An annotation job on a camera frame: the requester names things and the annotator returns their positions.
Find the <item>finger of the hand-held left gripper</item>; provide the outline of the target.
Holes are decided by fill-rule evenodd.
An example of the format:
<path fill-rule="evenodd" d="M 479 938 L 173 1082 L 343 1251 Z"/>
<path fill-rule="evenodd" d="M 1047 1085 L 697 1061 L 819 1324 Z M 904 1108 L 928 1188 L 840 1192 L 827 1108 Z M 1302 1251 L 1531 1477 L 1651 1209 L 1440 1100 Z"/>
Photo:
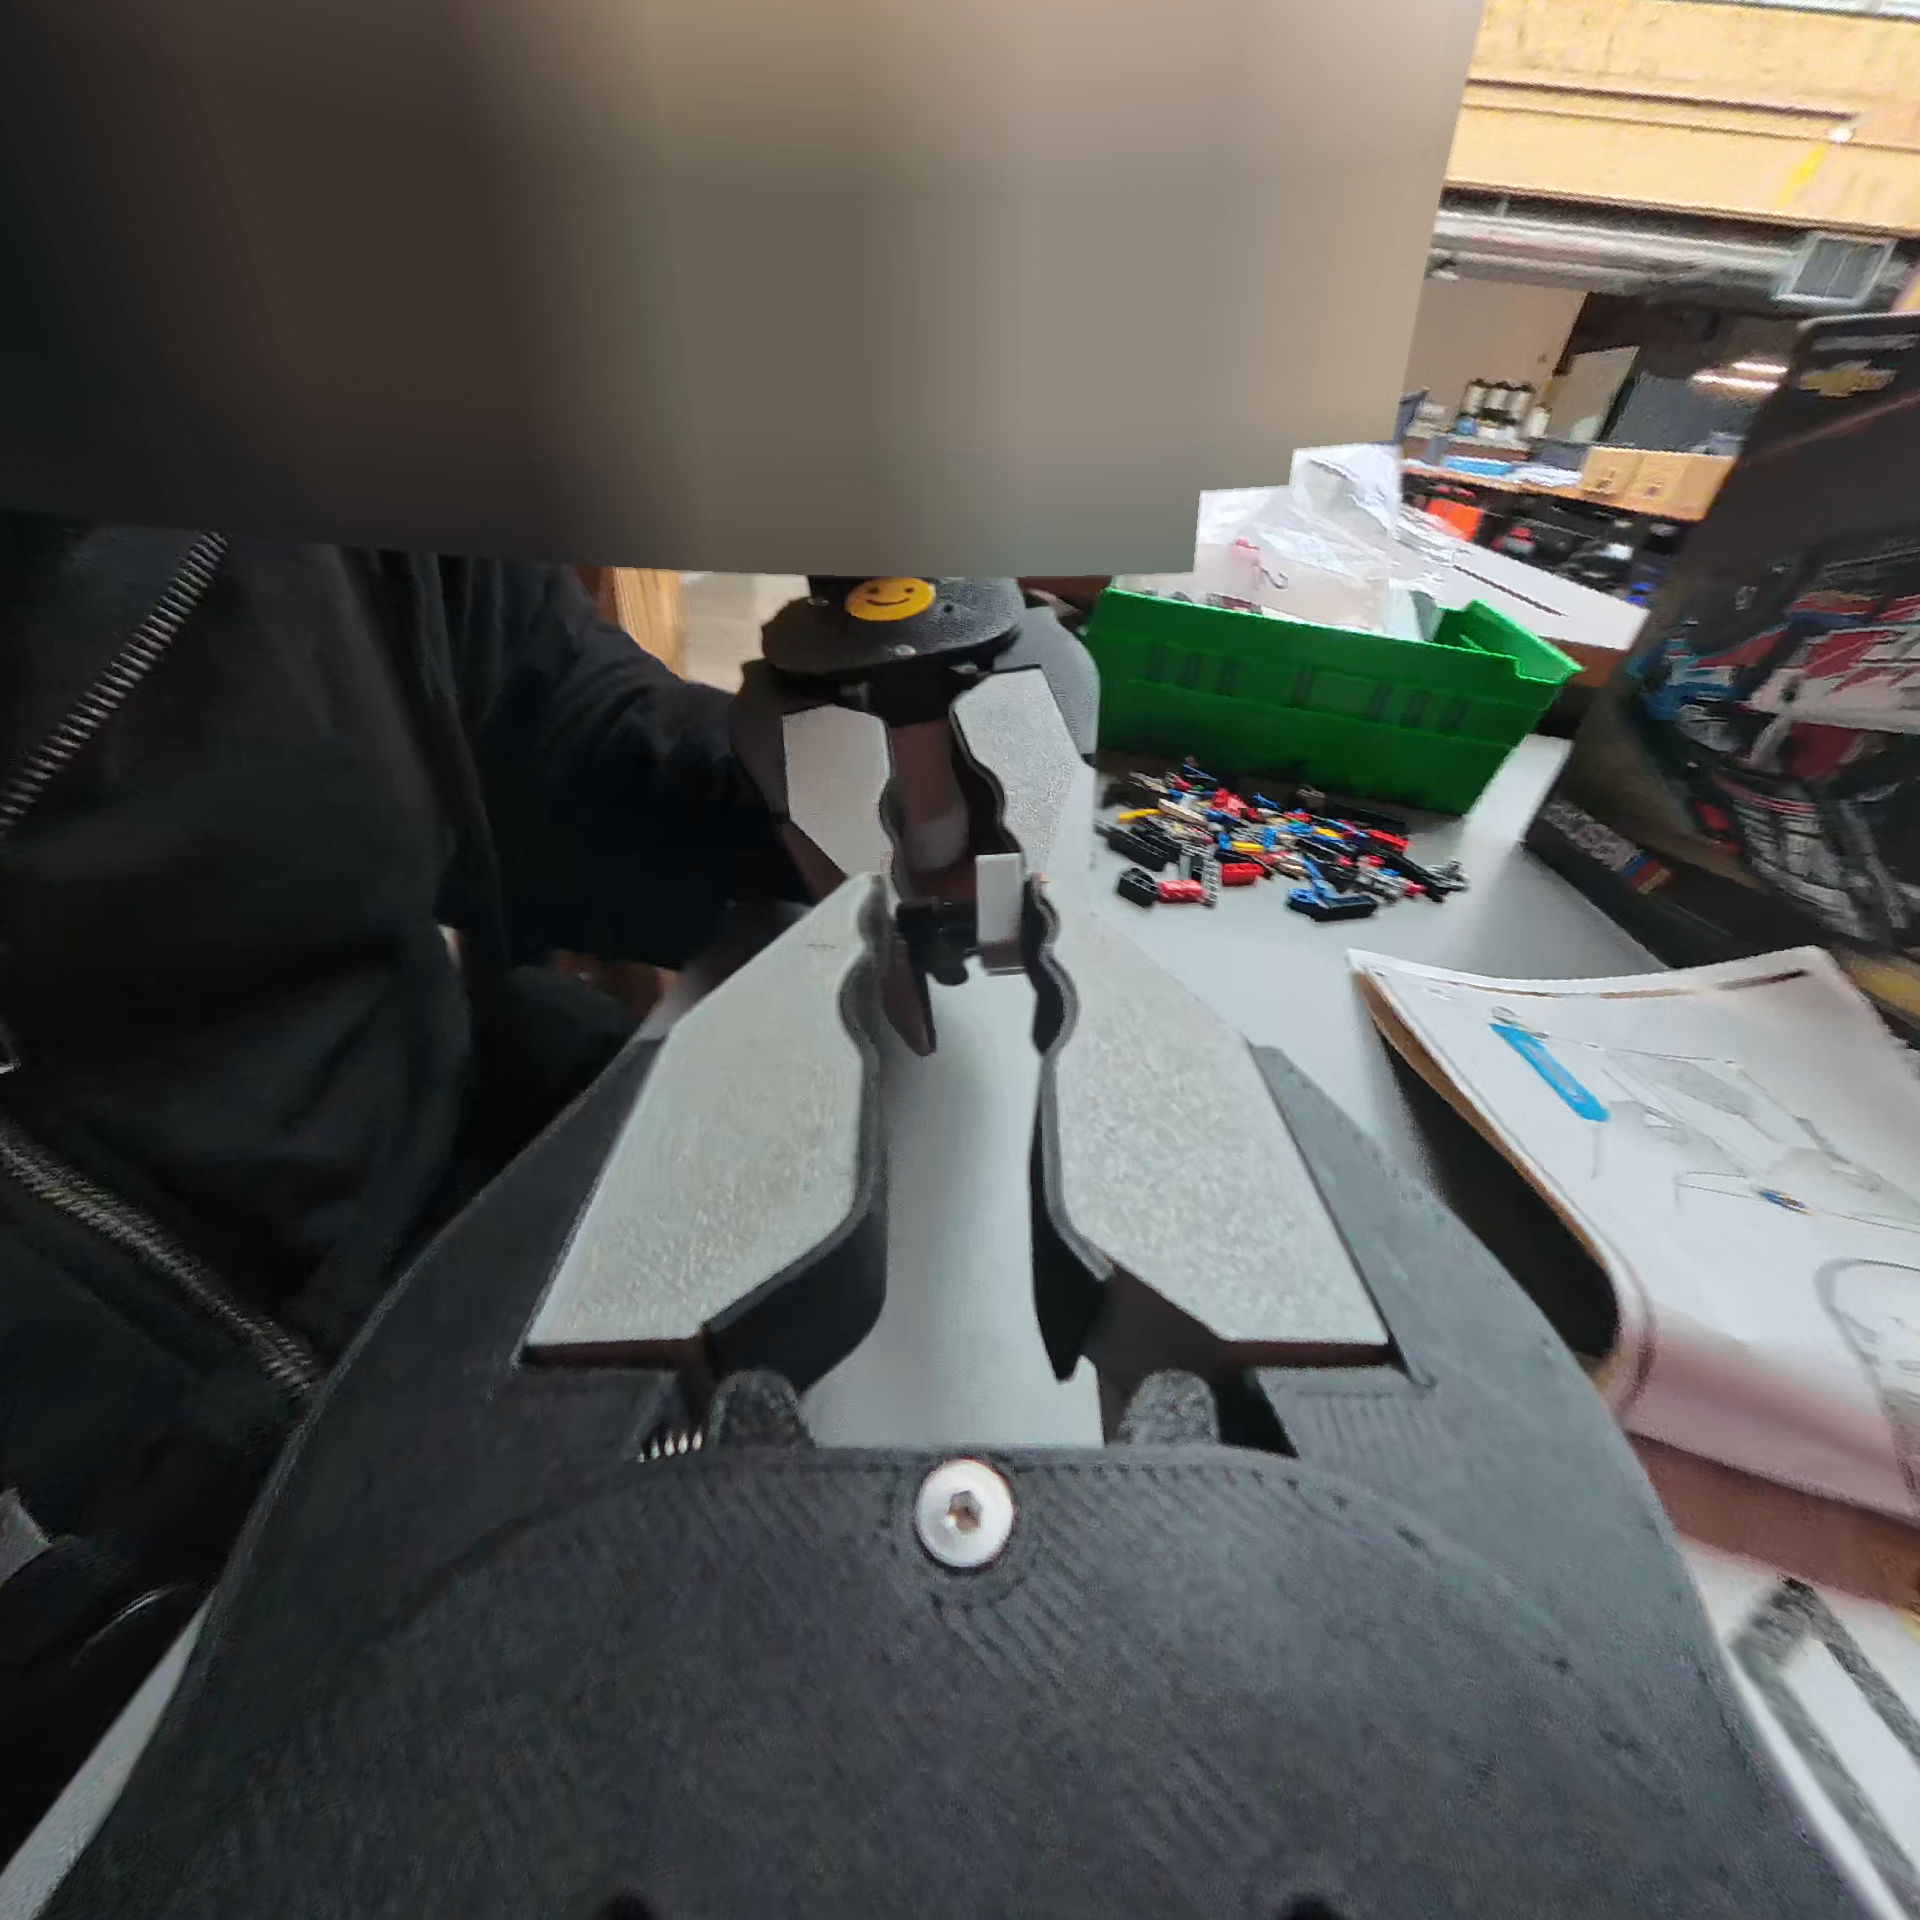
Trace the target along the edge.
<path fill-rule="evenodd" d="M 907 1049 L 931 1055 L 928 981 L 898 920 L 896 840 L 882 812 L 893 764 L 882 721 L 840 705 L 795 708 L 779 723 L 779 751 L 783 820 L 797 864 L 819 892 L 842 881 L 873 883 L 879 1009 Z"/>
<path fill-rule="evenodd" d="M 952 768 L 982 781 L 986 823 L 969 825 L 951 864 L 967 874 L 986 852 L 1014 851 L 1027 874 L 1051 874 L 1066 829 L 1088 810 L 1091 767 L 1038 666 L 994 672 L 951 707 Z"/>

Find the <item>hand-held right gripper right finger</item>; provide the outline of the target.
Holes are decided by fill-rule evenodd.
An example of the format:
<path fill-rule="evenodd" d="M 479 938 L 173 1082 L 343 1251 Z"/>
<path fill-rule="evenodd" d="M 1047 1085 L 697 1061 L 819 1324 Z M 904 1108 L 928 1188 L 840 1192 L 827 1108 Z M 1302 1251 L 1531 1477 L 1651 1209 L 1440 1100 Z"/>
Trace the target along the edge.
<path fill-rule="evenodd" d="M 1253 1044 L 1086 897 L 1033 881 L 1030 1257 L 1057 1379 L 1369 1370 L 1389 1330 Z"/>

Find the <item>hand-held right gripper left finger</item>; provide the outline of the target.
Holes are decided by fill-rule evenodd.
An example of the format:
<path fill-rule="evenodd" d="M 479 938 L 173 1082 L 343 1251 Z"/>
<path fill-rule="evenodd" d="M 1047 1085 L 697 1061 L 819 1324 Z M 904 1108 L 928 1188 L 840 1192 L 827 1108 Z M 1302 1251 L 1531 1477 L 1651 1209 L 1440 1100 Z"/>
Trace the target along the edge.
<path fill-rule="evenodd" d="M 661 1043 L 523 1343 L 813 1388 L 883 1301 L 877 972 L 888 893 L 842 881 Z"/>

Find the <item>small black white lego assembly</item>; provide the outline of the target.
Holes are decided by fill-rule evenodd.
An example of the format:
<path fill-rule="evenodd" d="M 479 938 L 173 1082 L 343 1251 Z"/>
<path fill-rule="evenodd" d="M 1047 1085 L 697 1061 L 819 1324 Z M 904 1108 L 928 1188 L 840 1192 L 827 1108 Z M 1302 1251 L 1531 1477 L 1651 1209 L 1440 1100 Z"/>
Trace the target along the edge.
<path fill-rule="evenodd" d="M 1014 977 L 1025 970 L 1024 909 L 1024 856 L 978 856 L 971 893 L 901 903 L 896 932 L 915 972 L 939 988 L 958 991 L 974 972 Z"/>

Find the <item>person's left forearm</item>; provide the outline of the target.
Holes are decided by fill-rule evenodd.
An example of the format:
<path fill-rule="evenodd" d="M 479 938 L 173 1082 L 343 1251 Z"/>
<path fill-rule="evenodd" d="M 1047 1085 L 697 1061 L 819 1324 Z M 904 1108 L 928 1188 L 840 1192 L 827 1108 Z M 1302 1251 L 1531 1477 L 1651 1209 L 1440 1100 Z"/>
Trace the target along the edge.
<path fill-rule="evenodd" d="M 805 900 L 723 690 L 601 620 L 570 568 L 439 561 L 435 584 L 435 721 L 504 965 L 675 970 L 734 906 Z"/>

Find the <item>pile of small lego pieces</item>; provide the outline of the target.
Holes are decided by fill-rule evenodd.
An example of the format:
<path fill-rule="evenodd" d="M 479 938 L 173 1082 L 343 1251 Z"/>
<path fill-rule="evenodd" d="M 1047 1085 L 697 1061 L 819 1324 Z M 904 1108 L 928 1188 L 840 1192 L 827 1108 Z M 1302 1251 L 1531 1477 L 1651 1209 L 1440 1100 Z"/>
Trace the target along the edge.
<path fill-rule="evenodd" d="M 1094 840 L 1119 864 L 1114 899 L 1142 912 L 1269 893 L 1301 921 L 1341 925 L 1471 889 L 1455 857 L 1417 851 L 1398 815 L 1315 785 L 1215 779 L 1195 759 L 1104 778 Z"/>

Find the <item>lego instruction booklet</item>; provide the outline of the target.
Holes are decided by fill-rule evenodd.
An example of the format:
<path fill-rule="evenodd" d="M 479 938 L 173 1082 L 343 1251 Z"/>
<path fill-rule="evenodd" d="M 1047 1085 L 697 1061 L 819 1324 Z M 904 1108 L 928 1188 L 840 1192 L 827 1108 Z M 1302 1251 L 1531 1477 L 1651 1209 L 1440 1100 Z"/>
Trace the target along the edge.
<path fill-rule="evenodd" d="M 1595 1384 L 1734 1691 L 1865 1912 L 1914 1915 L 1914 1056 L 1821 948 L 1350 972 L 1601 1272 Z"/>

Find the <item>lego set box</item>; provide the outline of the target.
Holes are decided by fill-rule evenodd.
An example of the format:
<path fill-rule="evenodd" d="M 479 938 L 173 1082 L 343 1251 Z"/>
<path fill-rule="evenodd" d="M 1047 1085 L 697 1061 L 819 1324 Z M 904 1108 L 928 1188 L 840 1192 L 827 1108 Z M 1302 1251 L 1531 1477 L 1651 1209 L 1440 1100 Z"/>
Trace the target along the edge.
<path fill-rule="evenodd" d="M 1914 314 L 1798 331 L 1523 844 L 1671 968 L 1826 946 L 1914 1043 Z"/>

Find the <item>green plastic bin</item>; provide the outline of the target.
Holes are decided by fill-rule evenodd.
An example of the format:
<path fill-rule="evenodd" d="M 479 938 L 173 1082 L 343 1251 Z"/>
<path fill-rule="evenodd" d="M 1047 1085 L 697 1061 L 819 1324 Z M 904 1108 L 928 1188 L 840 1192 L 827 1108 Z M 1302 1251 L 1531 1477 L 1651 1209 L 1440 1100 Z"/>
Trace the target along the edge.
<path fill-rule="evenodd" d="M 1576 661 L 1471 602 L 1418 640 L 1109 587 L 1080 631 L 1104 752 L 1461 817 Z"/>

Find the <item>clear plastic bags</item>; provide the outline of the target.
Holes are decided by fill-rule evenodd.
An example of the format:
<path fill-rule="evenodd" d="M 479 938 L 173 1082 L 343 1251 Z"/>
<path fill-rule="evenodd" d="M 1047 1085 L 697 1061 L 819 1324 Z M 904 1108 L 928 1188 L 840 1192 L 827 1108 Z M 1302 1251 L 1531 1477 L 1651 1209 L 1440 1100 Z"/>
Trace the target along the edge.
<path fill-rule="evenodd" d="M 1387 444 L 1297 449 L 1280 488 L 1202 493 L 1183 594 L 1208 609 L 1430 640 L 1487 597 L 1470 546 L 1403 501 Z"/>

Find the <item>cardboard box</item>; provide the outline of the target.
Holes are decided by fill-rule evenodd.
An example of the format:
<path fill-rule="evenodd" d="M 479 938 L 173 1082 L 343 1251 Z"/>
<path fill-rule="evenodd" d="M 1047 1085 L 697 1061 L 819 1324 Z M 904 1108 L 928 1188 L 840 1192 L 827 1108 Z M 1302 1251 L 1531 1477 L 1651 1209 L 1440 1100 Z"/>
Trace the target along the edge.
<path fill-rule="evenodd" d="M 1736 460 L 1703 450 L 1591 445 L 1584 499 L 1657 521 L 1703 521 Z"/>

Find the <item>metal duct pipe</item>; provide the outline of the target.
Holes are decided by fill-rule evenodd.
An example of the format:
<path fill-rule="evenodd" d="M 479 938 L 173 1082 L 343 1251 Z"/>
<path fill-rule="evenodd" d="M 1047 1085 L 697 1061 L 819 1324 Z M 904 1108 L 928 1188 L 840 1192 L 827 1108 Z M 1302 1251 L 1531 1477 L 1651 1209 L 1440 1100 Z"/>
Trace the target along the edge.
<path fill-rule="evenodd" d="M 1847 232 L 1441 205 L 1426 272 L 1609 298 L 1855 312 L 1886 306 L 1906 289 L 1914 243 Z"/>

